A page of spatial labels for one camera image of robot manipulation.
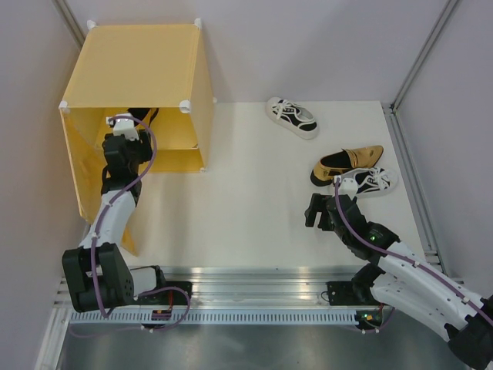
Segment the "black white sneaker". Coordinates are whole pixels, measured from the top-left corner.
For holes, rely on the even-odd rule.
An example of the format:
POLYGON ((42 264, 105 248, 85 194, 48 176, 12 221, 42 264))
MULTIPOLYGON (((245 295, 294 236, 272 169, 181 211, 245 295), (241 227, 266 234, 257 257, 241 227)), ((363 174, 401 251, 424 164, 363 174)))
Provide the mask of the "black white sneaker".
POLYGON ((266 102, 267 116, 277 125, 291 131, 304 140, 312 140, 319 133, 314 115, 302 105, 280 97, 266 102))
POLYGON ((399 176, 394 170, 374 166, 371 168, 357 168, 344 174, 344 177, 351 177, 357 181, 359 196, 383 195, 392 191, 398 183, 399 176))

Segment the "gold loafer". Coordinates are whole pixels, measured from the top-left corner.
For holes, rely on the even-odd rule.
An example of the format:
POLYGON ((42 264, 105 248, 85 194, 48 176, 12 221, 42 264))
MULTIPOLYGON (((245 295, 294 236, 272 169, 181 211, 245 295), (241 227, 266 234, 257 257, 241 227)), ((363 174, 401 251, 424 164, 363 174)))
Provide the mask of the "gold loafer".
POLYGON ((310 181, 316 187, 330 185, 335 176, 351 170, 374 167, 384 153, 381 145, 357 149, 342 149, 338 153, 322 157, 310 174, 310 181))
POLYGON ((151 126, 159 113, 159 108, 128 108, 127 112, 151 126))

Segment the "aluminium frame post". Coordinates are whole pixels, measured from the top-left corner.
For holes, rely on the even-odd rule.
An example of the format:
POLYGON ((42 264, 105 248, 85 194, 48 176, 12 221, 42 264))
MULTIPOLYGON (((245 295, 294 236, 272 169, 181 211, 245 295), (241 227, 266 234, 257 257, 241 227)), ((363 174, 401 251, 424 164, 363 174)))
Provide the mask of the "aluminium frame post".
POLYGON ((389 103, 382 103, 381 108, 391 136, 394 152, 404 181, 411 210, 417 225, 424 256, 428 263, 440 272, 449 274, 440 251, 440 243, 436 232, 435 222, 431 217, 431 210, 424 193, 424 187, 418 174, 417 164, 411 153, 411 146, 406 136, 404 121, 400 118, 404 102, 414 87, 424 66, 437 47, 440 38, 459 9, 461 1, 447 0, 436 18, 431 31, 428 33, 411 68, 404 77, 396 96, 389 103))
POLYGON ((69 34, 75 42, 79 50, 82 49, 86 40, 86 34, 83 32, 81 25, 78 23, 69 3, 66 0, 52 0, 59 17, 63 21, 65 27, 69 30, 69 34))

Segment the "black white sneaker near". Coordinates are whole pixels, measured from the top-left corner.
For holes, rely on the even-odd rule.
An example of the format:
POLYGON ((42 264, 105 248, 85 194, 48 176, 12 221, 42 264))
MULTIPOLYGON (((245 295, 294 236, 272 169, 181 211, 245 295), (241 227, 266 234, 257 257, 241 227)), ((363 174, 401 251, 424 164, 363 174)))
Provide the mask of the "black white sneaker near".
POLYGON ((344 174, 344 177, 351 177, 357 181, 359 196, 383 195, 392 191, 398 183, 399 176, 394 170, 374 166, 371 168, 357 168, 344 174))

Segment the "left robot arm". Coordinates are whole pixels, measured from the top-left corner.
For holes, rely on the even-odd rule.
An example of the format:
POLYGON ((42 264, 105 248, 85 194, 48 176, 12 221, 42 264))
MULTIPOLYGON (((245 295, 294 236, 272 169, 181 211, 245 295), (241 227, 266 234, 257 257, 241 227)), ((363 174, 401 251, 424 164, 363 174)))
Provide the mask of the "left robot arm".
POLYGON ((139 166, 152 161, 151 135, 134 129, 130 136, 110 133, 102 143, 101 204, 89 233, 62 255, 72 306, 77 312, 112 309, 135 303, 162 304, 168 287, 157 266, 130 270, 119 245, 142 190, 139 166))

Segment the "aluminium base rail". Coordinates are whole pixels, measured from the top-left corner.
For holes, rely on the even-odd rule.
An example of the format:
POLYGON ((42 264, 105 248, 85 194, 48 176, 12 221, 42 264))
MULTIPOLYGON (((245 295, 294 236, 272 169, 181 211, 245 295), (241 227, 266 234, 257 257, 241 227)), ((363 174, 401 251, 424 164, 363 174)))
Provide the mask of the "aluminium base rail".
POLYGON ((192 283, 192 308, 315 309, 328 281, 349 281, 360 265, 342 267, 166 267, 169 281, 192 283))

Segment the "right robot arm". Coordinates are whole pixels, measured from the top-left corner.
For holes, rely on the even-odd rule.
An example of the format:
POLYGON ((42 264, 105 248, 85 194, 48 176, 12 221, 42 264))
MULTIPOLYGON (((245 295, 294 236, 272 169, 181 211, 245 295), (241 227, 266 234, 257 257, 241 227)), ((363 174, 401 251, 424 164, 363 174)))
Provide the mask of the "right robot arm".
POLYGON ((365 261, 351 280, 356 302, 390 305, 439 335, 470 368, 491 365, 491 298, 469 291, 418 257, 396 233, 366 220, 348 195, 315 193, 304 216, 306 227, 335 233, 365 261))

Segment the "yellow plastic shoe cabinet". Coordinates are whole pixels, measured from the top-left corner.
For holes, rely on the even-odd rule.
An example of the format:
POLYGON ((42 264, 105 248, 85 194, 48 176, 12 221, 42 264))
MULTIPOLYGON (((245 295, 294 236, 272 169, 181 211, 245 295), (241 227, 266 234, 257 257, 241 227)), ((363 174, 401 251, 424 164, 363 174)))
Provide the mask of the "yellow plastic shoe cabinet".
POLYGON ((59 112, 159 108, 154 173, 207 168, 213 90, 199 23, 99 25, 86 36, 59 112))

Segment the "right aluminium frame post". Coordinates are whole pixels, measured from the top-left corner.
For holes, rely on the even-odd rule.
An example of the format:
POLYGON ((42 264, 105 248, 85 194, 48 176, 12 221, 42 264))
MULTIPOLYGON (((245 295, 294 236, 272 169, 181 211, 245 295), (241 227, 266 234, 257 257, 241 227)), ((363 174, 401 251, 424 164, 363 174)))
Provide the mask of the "right aluminium frame post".
POLYGON ((400 118, 404 102, 414 87, 424 66, 437 47, 440 38, 459 9, 461 1, 447 0, 436 18, 431 31, 428 33, 411 68, 404 77, 396 96, 389 103, 382 103, 381 108, 391 136, 394 152, 404 181, 411 210, 417 225, 424 256, 428 263, 440 272, 449 274, 440 251, 440 243, 436 232, 435 222, 431 217, 431 210, 424 193, 424 187, 418 174, 417 164, 411 153, 411 146, 406 136, 404 121, 400 118))

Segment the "black white sneaker far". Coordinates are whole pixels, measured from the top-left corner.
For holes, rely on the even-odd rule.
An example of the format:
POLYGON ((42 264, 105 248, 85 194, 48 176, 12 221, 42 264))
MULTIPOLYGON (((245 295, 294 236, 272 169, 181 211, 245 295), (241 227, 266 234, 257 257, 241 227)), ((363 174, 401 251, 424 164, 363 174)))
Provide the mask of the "black white sneaker far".
POLYGON ((291 131, 304 140, 312 140, 319 133, 314 115, 302 105, 280 97, 266 102, 267 116, 277 125, 291 131))

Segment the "left aluminium frame post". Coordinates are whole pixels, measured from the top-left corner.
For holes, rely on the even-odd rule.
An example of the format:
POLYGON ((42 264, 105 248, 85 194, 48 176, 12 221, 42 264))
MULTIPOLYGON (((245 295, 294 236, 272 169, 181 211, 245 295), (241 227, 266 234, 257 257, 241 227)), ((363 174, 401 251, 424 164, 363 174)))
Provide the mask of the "left aluminium frame post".
POLYGON ((66 0, 52 0, 59 17, 63 21, 65 27, 69 30, 69 34, 75 42, 79 50, 82 49, 86 40, 86 34, 83 32, 81 25, 78 23, 69 3, 66 0))

